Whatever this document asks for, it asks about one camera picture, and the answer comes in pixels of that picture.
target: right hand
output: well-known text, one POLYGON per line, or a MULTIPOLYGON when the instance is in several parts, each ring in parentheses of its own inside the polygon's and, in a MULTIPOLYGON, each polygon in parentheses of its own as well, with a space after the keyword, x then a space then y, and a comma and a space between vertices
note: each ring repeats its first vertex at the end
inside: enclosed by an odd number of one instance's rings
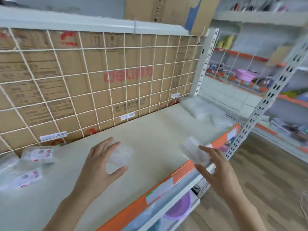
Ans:
POLYGON ((213 187, 215 192, 226 202, 238 200, 244 196, 243 190, 237 180, 235 172, 225 156, 218 149, 199 146, 202 151, 210 155, 212 162, 216 166, 214 174, 210 174, 205 167, 195 164, 195 168, 213 187))

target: wooden floor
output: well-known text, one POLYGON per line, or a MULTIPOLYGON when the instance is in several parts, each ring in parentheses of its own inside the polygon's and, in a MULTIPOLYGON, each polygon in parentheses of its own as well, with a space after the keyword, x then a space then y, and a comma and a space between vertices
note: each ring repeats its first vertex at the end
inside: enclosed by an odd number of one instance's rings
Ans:
MULTIPOLYGON (((299 206, 302 190, 308 191, 308 164, 253 133, 230 163, 268 231, 308 230, 299 206)), ((305 200, 303 207, 308 215, 305 200)), ((226 203, 211 188, 176 231, 201 230, 239 230, 226 203)))

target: left hand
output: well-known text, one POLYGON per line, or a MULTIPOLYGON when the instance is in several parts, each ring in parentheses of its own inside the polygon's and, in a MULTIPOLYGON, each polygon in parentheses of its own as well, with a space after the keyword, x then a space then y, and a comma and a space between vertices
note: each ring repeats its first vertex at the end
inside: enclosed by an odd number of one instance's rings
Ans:
POLYGON ((114 143, 104 151, 112 140, 113 137, 110 137, 91 148, 71 195, 81 196, 83 201, 90 204, 128 169, 124 166, 112 174, 106 172, 111 153, 120 145, 120 142, 114 143))

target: hand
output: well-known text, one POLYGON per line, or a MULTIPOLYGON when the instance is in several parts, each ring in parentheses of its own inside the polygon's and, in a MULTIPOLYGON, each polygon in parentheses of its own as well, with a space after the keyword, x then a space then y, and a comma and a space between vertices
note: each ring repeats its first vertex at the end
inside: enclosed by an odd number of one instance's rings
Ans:
POLYGON ((124 166, 112 174, 106 172, 111 153, 120 145, 120 142, 117 142, 106 148, 112 140, 113 137, 110 137, 91 148, 71 193, 73 196, 81 196, 88 205, 128 169, 128 166, 124 166))
POLYGON ((210 155, 212 162, 216 165, 214 174, 210 174, 206 168, 200 164, 195 164, 195 168, 202 174, 215 192, 226 202, 237 200, 244 196, 243 190, 237 180, 235 172, 225 156, 218 149, 199 146, 202 151, 210 155))

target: forearm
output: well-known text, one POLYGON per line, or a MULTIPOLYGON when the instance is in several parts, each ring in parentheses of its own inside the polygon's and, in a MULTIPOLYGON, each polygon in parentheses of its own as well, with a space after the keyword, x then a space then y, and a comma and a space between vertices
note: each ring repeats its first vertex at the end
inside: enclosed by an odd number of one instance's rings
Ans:
POLYGON ((227 201, 241 231, 266 231, 256 207, 244 193, 236 199, 227 201))
POLYGON ((70 194, 59 204, 43 231, 73 231, 87 207, 88 202, 82 197, 70 194))

